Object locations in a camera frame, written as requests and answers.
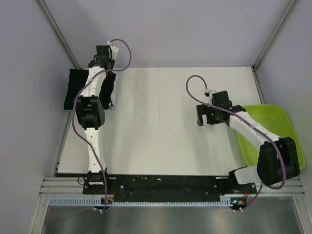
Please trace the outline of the black t shirt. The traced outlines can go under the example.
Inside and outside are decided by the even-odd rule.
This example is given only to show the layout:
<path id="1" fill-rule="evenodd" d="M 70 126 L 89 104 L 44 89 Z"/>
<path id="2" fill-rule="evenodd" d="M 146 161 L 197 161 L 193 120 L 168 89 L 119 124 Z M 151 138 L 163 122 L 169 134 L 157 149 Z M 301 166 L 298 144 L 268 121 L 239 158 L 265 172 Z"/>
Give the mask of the black t shirt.
<path id="1" fill-rule="evenodd" d="M 72 110 L 74 106 L 74 99 L 87 81 L 89 72 L 82 69 L 70 69 L 69 83 L 66 98 L 64 101 L 64 110 Z M 109 109 L 111 99 L 115 100 L 115 81 L 116 74 L 108 73 L 101 84 L 99 99 L 104 110 Z"/>

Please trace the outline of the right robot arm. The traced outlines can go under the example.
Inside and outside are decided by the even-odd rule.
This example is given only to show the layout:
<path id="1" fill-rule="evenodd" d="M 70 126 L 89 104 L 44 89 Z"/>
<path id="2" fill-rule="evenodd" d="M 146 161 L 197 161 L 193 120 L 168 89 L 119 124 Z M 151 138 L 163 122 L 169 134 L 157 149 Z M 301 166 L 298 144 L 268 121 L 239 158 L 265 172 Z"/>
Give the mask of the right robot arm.
<path id="1" fill-rule="evenodd" d="M 257 164 L 235 169 L 229 172 L 228 188 L 239 193 L 246 184 L 262 182 L 272 186 L 290 178 L 299 176 L 300 166 L 295 141 L 291 137 L 281 137 L 255 121 L 245 108 L 233 105 L 227 91 L 205 91 L 208 104 L 197 105 L 197 124 L 203 126 L 203 117 L 207 124 L 225 123 L 236 130 L 258 151 Z"/>

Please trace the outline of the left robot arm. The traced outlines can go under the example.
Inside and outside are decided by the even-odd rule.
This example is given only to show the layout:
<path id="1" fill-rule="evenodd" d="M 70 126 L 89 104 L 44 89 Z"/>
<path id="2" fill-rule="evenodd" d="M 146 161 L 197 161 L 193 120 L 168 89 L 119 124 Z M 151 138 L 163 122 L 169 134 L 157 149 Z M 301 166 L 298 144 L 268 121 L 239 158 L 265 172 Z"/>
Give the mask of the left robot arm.
<path id="1" fill-rule="evenodd" d="M 88 77 L 86 83 L 78 93 L 75 107 L 78 123 L 82 127 L 83 140 L 88 147 L 88 174 L 86 185 L 93 185 L 99 193 L 109 191 L 111 182 L 105 178 L 106 163 L 100 159 L 100 127 L 105 123 L 105 111 L 100 100 L 100 91 L 103 81 L 107 75 L 112 76 L 112 72 L 106 69 L 113 68 L 118 48 L 107 45 L 96 47 L 96 54 L 89 63 Z"/>

